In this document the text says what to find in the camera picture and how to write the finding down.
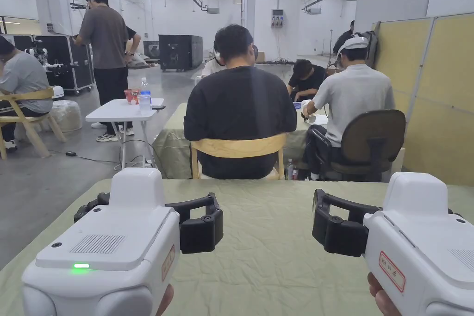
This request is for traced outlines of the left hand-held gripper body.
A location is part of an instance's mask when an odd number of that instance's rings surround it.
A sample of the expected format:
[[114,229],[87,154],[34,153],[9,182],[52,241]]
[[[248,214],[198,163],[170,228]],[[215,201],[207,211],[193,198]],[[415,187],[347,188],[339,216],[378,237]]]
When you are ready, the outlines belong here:
[[107,205],[41,250],[22,276],[27,316],[154,316],[180,256],[179,215],[162,176],[127,167]]

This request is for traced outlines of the person's left hand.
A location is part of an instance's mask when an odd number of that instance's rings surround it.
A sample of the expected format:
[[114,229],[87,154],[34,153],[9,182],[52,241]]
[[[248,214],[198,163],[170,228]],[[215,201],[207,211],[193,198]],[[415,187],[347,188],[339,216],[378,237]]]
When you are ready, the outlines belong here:
[[165,310],[169,307],[174,297],[174,287],[171,284],[168,284],[164,296],[161,300],[161,303],[156,312],[156,316],[161,316]]

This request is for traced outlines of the person's right hand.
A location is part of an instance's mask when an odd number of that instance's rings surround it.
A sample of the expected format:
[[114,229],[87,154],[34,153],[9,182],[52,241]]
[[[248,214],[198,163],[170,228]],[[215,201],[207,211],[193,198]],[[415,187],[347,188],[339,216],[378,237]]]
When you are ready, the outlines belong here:
[[375,303],[384,316],[400,316],[398,309],[391,301],[386,291],[384,291],[372,273],[367,275],[369,292],[374,297]]

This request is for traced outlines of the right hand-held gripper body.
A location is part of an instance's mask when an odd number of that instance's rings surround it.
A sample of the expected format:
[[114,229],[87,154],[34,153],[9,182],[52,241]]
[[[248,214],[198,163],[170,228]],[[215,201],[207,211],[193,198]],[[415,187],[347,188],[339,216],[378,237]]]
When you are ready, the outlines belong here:
[[364,259],[403,316],[474,313],[474,227],[449,223],[448,189],[427,173],[397,172],[383,210],[364,217]]

